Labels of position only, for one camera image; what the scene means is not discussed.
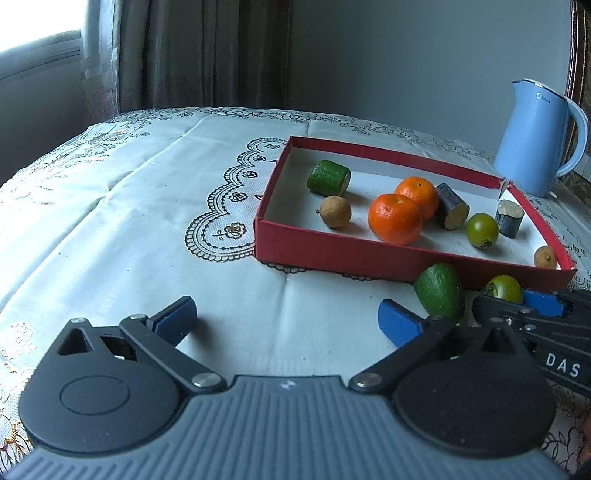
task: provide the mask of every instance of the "gray wall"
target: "gray wall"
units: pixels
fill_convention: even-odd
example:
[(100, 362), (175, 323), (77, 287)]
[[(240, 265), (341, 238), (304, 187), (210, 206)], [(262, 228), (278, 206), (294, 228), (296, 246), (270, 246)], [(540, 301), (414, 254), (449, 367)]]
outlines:
[(0, 185), (85, 127), (78, 61), (0, 81)]
[(496, 152), (511, 82), (564, 92), (569, 0), (293, 0), (288, 108)]

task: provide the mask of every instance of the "ribbed gray surface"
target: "ribbed gray surface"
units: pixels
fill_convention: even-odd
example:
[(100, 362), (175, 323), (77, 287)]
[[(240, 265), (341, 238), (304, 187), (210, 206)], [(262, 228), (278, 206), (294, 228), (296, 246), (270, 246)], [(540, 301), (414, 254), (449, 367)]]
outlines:
[(196, 397), (161, 437), (104, 459), (40, 448), (8, 480), (561, 480), (540, 451), (500, 460), (446, 455), (409, 434), (380, 397), (340, 378), (239, 377)]

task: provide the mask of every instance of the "electric kettle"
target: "electric kettle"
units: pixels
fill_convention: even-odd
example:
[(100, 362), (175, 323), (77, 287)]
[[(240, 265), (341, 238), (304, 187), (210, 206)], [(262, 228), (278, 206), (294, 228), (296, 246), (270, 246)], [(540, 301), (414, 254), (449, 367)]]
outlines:
[[(513, 88), (515, 108), (494, 167), (521, 190), (545, 197), (554, 179), (570, 172), (583, 158), (589, 121), (581, 107), (543, 83), (523, 79), (513, 82)], [(571, 115), (579, 137), (573, 155), (560, 167)]]

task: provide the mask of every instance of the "white tablecloth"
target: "white tablecloth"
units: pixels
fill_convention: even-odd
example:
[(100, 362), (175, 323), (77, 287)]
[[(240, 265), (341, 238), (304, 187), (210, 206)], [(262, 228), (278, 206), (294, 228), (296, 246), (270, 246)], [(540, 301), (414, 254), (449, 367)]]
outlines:
[[(202, 326), (179, 348), (228, 380), (339, 374), (348, 381), (394, 349), (377, 324), (382, 299), (426, 316), (408, 284), (253, 258), (252, 219), (290, 135), (493, 173), (490, 156), (463, 142), (336, 115), (188, 108), (131, 112), (90, 127), (0, 189), (3, 468), (30, 448), (18, 397), (71, 317), (115, 325), (190, 295)], [(591, 288), (591, 215), (564, 187), (555, 193), (532, 202), (577, 262), (575, 285)], [(546, 448), (573, 469), (588, 406), (569, 397), (559, 407)]]

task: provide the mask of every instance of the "tangerine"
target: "tangerine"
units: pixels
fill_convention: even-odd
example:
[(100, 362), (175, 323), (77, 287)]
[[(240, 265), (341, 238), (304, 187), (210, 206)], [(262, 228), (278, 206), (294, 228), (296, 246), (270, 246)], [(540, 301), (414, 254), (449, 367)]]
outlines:
[(423, 221), (429, 220), (439, 206), (439, 194), (433, 183), (422, 177), (409, 177), (401, 181), (394, 193), (413, 199), (421, 209)]
[(368, 224), (382, 242), (406, 245), (421, 233), (423, 218), (414, 200), (397, 193), (385, 193), (369, 207)]

